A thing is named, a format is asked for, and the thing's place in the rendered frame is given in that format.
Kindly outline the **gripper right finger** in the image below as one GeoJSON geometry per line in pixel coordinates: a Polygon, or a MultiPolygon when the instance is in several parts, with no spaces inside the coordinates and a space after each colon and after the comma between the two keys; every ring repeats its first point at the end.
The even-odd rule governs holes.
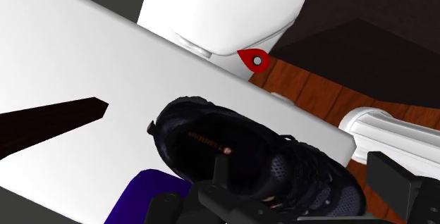
{"type": "Polygon", "coordinates": [[[386,154],[370,151],[366,183],[407,224],[440,224],[440,180],[414,175],[386,154]]]}

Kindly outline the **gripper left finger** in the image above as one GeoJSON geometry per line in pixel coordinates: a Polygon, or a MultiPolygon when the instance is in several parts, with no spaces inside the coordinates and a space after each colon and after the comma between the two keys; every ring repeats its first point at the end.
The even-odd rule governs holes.
{"type": "Polygon", "coordinates": [[[228,157],[215,159],[213,178],[195,183],[187,197],[164,192],[149,203],[144,224],[275,224],[275,213],[228,190],[228,157]]]}

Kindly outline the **black sports shoe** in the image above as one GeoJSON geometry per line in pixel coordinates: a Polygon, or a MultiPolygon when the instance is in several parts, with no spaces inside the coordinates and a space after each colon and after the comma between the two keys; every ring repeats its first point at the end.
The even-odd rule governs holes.
{"type": "Polygon", "coordinates": [[[202,97],[179,97],[147,128],[164,163],[191,183],[211,180],[216,156],[228,160],[228,189],[292,218],[361,216],[355,177],[319,149],[279,135],[202,97]]]}

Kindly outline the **blue rounded object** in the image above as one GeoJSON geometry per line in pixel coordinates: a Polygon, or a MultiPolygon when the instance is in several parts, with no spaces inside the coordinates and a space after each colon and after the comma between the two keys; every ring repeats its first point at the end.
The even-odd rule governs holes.
{"type": "Polygon", "coordinates": [[[104,224],[144,224],[151,199],[164,192],[186,197],[192,184],[156,169],[139,172],[127,185],[104,224]]]}

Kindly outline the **dark brown long block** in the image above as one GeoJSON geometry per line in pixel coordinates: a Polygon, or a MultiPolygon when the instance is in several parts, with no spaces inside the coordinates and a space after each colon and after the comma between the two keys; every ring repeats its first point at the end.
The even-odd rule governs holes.
{"type": "Polygon", "coordinates": [[[0,113],[0,160],[102,118],[109,104],[97,97],[0,113]]]}

